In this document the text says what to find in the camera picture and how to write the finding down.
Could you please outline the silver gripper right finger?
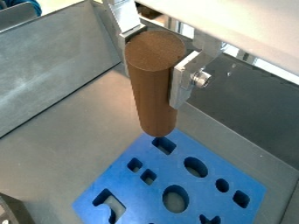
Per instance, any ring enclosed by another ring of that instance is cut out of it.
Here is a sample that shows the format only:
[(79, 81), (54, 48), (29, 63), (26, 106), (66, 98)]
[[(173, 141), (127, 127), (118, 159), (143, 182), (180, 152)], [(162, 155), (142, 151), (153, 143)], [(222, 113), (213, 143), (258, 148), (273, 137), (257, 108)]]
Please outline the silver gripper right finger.
[(169, 105), (177, 109), (188, 100), (192, 88), (205, 88), (210, 75), (205, 66), (220, 56), (226, 44), (202, 31), (193, 31), (193, 50), (182, 57), (172, 69)]

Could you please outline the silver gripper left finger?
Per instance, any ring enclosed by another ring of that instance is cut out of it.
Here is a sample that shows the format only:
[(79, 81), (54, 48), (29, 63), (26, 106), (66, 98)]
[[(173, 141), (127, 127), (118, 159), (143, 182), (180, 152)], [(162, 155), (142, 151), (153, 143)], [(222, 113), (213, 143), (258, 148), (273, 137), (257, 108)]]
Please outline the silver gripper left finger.
[(107, 16), (107, 28), (111, 31), (111, 40), (123, 69), (126, 69), (125, 45), (127, 40), (145, 30), (145, 26), (139, 22), (134, 0), (102, 0), (102, 4)]

